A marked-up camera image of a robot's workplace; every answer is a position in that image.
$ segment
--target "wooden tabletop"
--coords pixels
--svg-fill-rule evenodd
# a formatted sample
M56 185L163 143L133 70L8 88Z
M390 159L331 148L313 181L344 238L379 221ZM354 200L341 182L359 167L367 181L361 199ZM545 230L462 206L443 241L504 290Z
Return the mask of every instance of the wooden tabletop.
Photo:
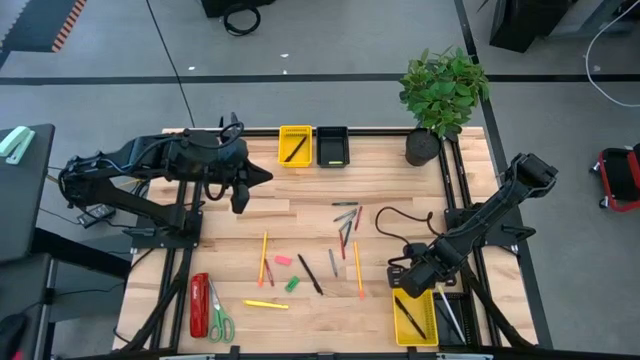
M412 167L404 159L404 136L353 136L349 138L351 164L344 169L321 169L315 163L309 168L286 169L277 163L277 138L245 140L250 160L272 172L274 179L251 189L251 201L242 215L231 212L228 196L203 206L202 237L193 253L190 273L193 276L207 272L213 279L222 306L235 321L233 345L240 345L243 353L405 351L395 342L391 289L386 279L387 260L402 254L403 243L378 233L374 219L384 206L394 206L417 217L426 217L433 211L432 224L444 230L443 210L447 204L437 159L423 167ZM473 200L484 201L498 187L483 129L465 128L460 147ZM462 204L448 145L446 153L457 203ZM176 189L177 182L154 180L149 199L172 203ZM336 216L353 207L330 205L348 200L364 206L358 231L352 232L350 240L358 242L364 300L358 296L352 244L347 246L346 260L342 260L340 225L333 222ZM410 241L434 239L424 223L391 212L381 216L380 227ZM257 285L265 231L269 233L267 259L275 287L268 282L263 287ZM331 270L328 249L335 255L338 278ZM483 251L495 302L523 337L536 342L516 258L499 248ZM324 296L313 288L297 254L309 264ZM288 267L277 265L273 261L276 255L294 261ZM165 250L157 249L129 276L117 329L123 337L131 338L155 306L164 258ZM287 293L284 287L294 275L301 282L292 293ZM461 289L458 285L447 291ZM242 303L244 299L288 304L290 309L247 307ZM483 342L489 344L484 310L478 301L476 304ZM165 317L163 346L168 344L173 307ZM118 339L114 341L114 348L123 345ZM179 351L227 353L229 348L229 344L191 338L187 296Z

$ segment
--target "yellow bin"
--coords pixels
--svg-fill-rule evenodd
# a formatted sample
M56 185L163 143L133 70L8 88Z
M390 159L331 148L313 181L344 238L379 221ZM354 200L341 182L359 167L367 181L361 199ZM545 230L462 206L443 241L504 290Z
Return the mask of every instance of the yellow bin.
M287 158L298 147L302 139L304 143L291 158ZM278 163L284 167L309 167L311 165L311 157L313 154L313 132L309 125L286 125L280 127L280 136L278 138Z
M423 339L411 324L407 315L396 305L394 297L400 299L413 316L420 329L427 336ZM393 304L393 321L396 326L396 343L400 346L438 346L438 326L436 324L435 303L431 290L425 291L419 298L414 299L404 290L393 289L391 299Z

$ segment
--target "gray floor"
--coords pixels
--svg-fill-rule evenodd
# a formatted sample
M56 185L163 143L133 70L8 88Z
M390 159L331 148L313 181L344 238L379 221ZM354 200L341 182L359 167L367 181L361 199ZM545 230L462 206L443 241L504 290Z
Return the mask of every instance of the gray floor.
M0 4L0 31L24 0ZM481 63L488 74L582 74L587 39L537 40L526 54L488 45L491 0L464 0ZM278 0L261 8L259 31L245 38L206 19L197 0L151 0L179 73L278 75L397 73L424 47L464 46L451 0ZM637 74L639 29L605 37L594 48L599 73ZM12 53L0 77L172 76L144 0L92 0L58 54ZM600 210L597 178L587 169L598 151L640 141L640 110L608 102L586 83L493 83L491 101L507 157L534 152L560 170L551 196L522 206L547 320L556 348L640 354L634 261L640 243L637 213ZM603 84L612 95L640 102L640 84ZM410 125L394 82L188 84L184 87L197 126L214 126L238 113L247 126L287 123L351 126ZM72 155L115 150L126 140L186 127L190 122L177 85L0 86L0 127L56 125L52 166ZM471 125L484 125L479 109ZM52 183L42 207L68 218ZM132 216L119 214L119 223ZM127 239L106 225L83 230L46 213L38 224L70 239L110 251ZM93 239L110 236L109 239ZM109 288L114 279L61 268L64 291ZM86 294L101 301L100 316L59 323L54 349L63 356L104 353L111 346L122 292ZM83 303L64 299L59 310Z

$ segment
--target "black tray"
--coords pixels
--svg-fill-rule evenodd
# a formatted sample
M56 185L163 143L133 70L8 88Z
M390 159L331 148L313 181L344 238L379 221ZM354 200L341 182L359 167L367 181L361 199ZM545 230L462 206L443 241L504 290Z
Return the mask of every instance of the black tray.
M343 168L349 164L349 130L346 126L319 126L316 147L320 167Z

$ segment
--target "black pot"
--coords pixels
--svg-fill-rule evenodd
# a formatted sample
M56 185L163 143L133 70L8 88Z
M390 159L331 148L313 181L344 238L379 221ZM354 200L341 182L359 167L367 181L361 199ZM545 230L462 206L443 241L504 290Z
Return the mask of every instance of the black pot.
M442 142L427 129L417 128L407 135L404 157L413 166L422 166L440 153Z

